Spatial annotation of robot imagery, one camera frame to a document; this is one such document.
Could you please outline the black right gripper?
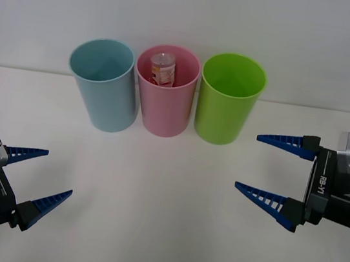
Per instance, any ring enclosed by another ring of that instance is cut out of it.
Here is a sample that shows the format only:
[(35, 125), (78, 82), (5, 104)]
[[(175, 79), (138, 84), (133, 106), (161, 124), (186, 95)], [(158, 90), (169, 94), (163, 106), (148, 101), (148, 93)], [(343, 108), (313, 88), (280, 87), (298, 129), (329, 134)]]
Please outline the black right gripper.
[(259, 134), (257, 141), (292, 153), (301, 159), (314, 161), (305, 203), (253, 188), (236, 181), (234, 186), (286, 230), (294, 233), (304, 221), (319, 224), (328, 219), (350, 228), (350, 174), (338, 170), (337, 153), (320, 148), (320, 137)]

